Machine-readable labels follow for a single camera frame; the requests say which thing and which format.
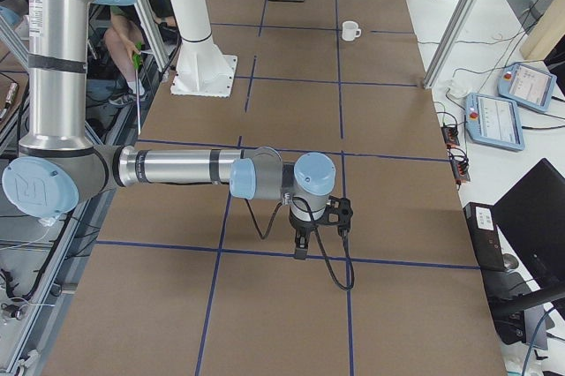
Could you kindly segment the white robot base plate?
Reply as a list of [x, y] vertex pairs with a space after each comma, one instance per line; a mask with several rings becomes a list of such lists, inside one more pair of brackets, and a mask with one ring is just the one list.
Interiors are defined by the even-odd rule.
[[198, 54], [180, 53], [170, 91], [173, 95], [227, 98], [236, 69], [237, 56], [221, 55], [219, 60], [208, 62]]

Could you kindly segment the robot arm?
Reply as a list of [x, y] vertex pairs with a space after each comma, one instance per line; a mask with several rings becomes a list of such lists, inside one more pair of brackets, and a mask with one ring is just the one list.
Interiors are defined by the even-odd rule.
[[273, 199], [290, 207], [295, 255], [330, 222], [337, 200], [335, 165], [308, 153], [285, 162], [270, 147], [252, 151], [137, 150], [93, 144], [85, 133], [87, 29], [93, 2], [29, 0], [30, 126], [18, 158], [2, 175], [7, 199], [36, 218], [56, 218], [101, 192], [133, 184], [226, 184], [245, 200]]

